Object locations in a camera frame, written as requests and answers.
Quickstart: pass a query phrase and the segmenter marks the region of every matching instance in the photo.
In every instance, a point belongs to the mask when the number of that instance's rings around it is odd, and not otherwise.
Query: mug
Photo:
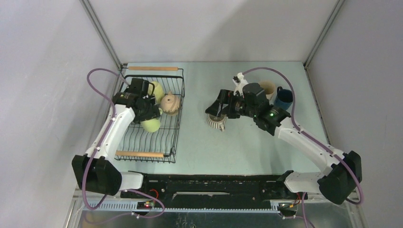
[[[269,80],[261,81],[259,82],[259,85],[260,87],[262,87],[262,89],[265,90],[266,98],[270,100],[274,92],[276,91],[276,85]]]
[[[156,81],[151,82],[153,85],[148,85],[148,95],[154,95],[155,96],[155,102],[157,104],[161,103],[162,98],[165,96],[165,92],[163,90],[163,87],[161,84],[159,84]]]
[[[153,133],[160,129],[161,121],[158,118],[154,118],[151,120],[141,121],[140,125],[144,128],[146,132]]]
[[[274,100],[274,106],[287,110],[293,102],[292,92],[288,89],[283,89],[279,86],[277,88],[277,96]]]

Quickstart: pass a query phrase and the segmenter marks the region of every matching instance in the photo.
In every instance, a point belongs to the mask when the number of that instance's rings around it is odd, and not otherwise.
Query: blue mug
[[[288,89],[283,89],[283,87],[277,87],[277,96],[274,100],[274,106],[280,107],[287,110],[293,102],[292,92]]]

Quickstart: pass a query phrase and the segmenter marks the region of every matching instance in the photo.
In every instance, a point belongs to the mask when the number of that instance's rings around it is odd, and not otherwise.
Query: beige cup
[[[159,108],[159,110],[160,114],[162,114],[163,110],[161,108]],[[154,118],[151,120],[142,121],[140,122],[140,125],[144,128],[146,132],[153,133],[158,131],[158,129],[160,129],[161,121],[159,118]]]
[[[159,84],[158,82],[153,81],[151,83],[154,85],[153,95],[155,96],[155,101],[157,104],[159,104],[159,103],[161,103],[162,98],[165,96],[165,92],[164,92],[161,84]],[[149,85],[148,86],[148,95],[151,95],[152,92],[153,92],[153,86]]]
[[[265,90],[266,98],[270,100],[276,91],[276,85],[269,80],[261,81],[259,85]]]

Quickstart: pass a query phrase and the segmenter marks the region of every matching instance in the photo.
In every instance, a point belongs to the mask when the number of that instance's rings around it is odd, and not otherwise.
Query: cup
[[[155,96],[155,102],[161,103],[162,98],[165,96],[165,92],[161,84],[156,81],[151,82],[152,85],[148,85],[148,95]]]
[[[163,110],[161,108],[159,108],[159,110],[160,114],[162,114]],[[141,121],[140,125],[144,128],[146,132],[153,133],[158,131],[158,129],[160,129],[161,121],[159,120],[159,118],[154,118],[151,120]]]
[[[219,129],[220,131],[225,131],[225,123],[227,121],[227,116],[222,115],[216,117],[214,115],[207,114],[207,123],[210,127]]]
[[[288,89],[283,89],[279,86],[277,88],[277,96],[274,100],[274,106],[287,110],[293,102],[292,92]]]
[[[269,80],[259,82],[260,87],[265,90],[266,98],[271,99],[274,92],[276,91],[276,85]]]

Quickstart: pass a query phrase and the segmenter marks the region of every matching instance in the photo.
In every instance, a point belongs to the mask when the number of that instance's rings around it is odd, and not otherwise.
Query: wooden handle
[[[118,156],[133,156],[133,157],[163,158],[164,153],[136,152],[136,151],[116,151],[116,155],[118,155]]]
[[[162,71],[178,71],[177,66],[129,66],[129,70],[162,70]]]

